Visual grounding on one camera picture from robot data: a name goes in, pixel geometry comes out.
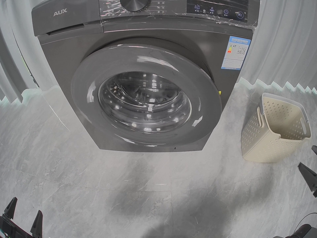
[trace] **laundry basket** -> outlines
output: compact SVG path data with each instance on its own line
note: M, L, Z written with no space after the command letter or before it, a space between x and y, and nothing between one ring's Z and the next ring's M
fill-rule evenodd
M242 156L248 161L277 162L310 137L310 125L301 104L263 93L260 106L242 130Z

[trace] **gray washing machine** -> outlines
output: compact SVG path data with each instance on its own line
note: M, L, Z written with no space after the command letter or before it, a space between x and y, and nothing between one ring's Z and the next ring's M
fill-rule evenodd
M47 0L34 34L100 149L202 150L243 65L260 0Z

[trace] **washing machine door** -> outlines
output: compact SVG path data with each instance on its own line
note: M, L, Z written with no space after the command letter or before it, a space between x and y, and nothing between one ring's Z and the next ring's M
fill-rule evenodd
M73 76L71 92L100 133L110 131L138 145L195 142L214 129L222 111L219 92L204 70L177 53L143 44L89 55Z

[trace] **button icon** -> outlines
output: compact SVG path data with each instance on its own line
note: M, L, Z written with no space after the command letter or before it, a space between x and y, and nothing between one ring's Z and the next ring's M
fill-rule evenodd
M243 17L244 17L243 12L242 11L238 11L237 12L237 18L243 19Z

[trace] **energy label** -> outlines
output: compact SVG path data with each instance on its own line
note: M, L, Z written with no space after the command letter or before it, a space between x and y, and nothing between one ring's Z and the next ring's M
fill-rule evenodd
M240 70L247 55L251 40L230 36L221 69Z

